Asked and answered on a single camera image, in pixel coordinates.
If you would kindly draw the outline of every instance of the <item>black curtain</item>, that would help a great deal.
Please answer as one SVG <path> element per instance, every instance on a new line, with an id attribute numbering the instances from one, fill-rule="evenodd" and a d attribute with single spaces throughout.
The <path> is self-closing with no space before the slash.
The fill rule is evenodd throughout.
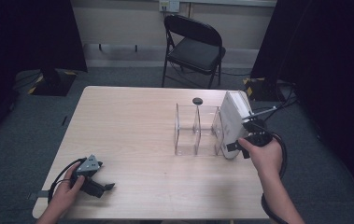
<path id="1" fill-rule="evenodd" d="M 15 76 L 43 66 L 87 72 L 69 0 L 0 0 L 0 104 Z"/>
<path id="2" fill-rule="evenodd" d="M 278 0 L 252 73 L 296 83 L 320 139 L 354 176 L 354 0 Z"/>

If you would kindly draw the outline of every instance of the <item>wooden table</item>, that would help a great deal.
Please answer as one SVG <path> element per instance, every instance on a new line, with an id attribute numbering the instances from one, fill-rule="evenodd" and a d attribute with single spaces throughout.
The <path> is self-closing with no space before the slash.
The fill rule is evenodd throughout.
<path id="1" fill-rule="evenodd" d="M 176 156 L 176 104 L 220 105 L 226 91 L 87 87 L 66 131 L 43 189 L 78 158 L 104 163 L 93 180 L 116 183 L 102 198 L 80 192 L 64 218 L 267 218 L 262 186 L 251 160 Z M 47 206 L 38 199 L 40 217 Z"/>

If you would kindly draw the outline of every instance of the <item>gray carpet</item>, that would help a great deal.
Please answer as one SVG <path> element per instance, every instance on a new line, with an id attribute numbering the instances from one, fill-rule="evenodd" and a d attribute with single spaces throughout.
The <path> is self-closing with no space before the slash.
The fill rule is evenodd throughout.
<path id="1" fill-rule="evenodd" d="M 20 73 L 16 83 L 21 95 L 14 110 L 0 124 L 0 223 L 34 223 L 35 202 L 27 200 L 30 192 L 42 188 L 68 122 L 86 86 L 160 87 L 161 67 L 90 68 L 79 73 L 65 97 L 35 96 L 24 86 L 35 78 L 35 71 Z M 247 69 L 223 69 L 231 74 L 246 74 Z M 177 74 L 169 69 L 169 74 Z M 193 79 L 208 79 L 189 74 Z M 223 75 L 214 89 L 243 90 L 242 76 Z M 168 88 L 188 88 L 167 79 Z M 252 102 L 253 108 L 277 105 Z M 284 183 L 306 223 L 354 223 L 354 180 L 333 154 L 322 145 L 304 110 L 295 104 L 276 112 L 268 128 L 279 133 L 289 152 Z M 268 223 L 267 221 L 236 221 Z M 98 223 L 97 221 L 62 220 L 60 223 Z"/>

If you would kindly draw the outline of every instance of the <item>chair backrest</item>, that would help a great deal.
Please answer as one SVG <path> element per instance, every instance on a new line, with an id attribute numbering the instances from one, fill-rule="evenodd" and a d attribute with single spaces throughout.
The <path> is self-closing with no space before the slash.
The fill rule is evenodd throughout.
<path id="1" fill-rule="evenodd" d="M 166 32 L 185 36 L 213 46 L 222 46 L 220 34 L 210 25 L 179 15 L 165 17 Z"/>

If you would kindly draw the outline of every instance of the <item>clear acrylic box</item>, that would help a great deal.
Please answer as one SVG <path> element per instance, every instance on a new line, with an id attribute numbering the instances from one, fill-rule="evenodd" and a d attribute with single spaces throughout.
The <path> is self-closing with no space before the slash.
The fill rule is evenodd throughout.
<path id="1" fill-rule="evenodd" d="M 175 123 L 175 154 L 178 156 L 219 155 L 223 129 L 219 107 L 178 105 Z"/>

